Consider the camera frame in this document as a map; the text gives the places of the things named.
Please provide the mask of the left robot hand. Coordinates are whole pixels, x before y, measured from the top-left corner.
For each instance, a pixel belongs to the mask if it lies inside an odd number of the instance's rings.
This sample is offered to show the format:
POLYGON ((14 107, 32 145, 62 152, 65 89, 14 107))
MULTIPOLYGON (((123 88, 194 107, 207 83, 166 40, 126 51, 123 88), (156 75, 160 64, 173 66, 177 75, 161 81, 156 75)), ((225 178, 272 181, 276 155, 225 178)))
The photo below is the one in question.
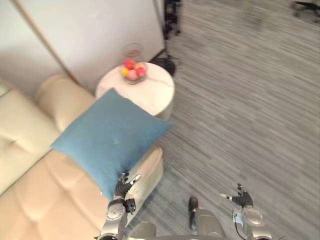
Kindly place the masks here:
POLYGON ((125 199, 127 193, 130 191, 130 189, 133 187, 134 184, 136 184, 140 178, 141 175, 137 174, 135 177, 133 177, 131 180, 129 180, 130 173, 128 171, 124 171, 117 179, 114 193, 113 193, 113 199, 125 199))

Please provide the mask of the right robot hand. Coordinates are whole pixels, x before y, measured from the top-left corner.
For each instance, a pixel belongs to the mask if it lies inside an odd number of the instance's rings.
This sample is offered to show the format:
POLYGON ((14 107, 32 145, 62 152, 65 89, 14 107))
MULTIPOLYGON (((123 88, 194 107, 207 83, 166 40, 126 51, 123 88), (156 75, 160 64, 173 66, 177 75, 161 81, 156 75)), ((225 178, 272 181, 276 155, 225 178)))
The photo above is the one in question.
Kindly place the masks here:
POLYGON ((227 199, 233 202, 234 204, 242 208, 253 207, 254 206, 253 199, 249 194, 249 192, 243 187, 242 184, 240 183, 237 184, 237 190, 238 192, 237 192, 237 195, 235 196, 227 195, 226 193, 221 193, 220 196, 224 199, 227 199))

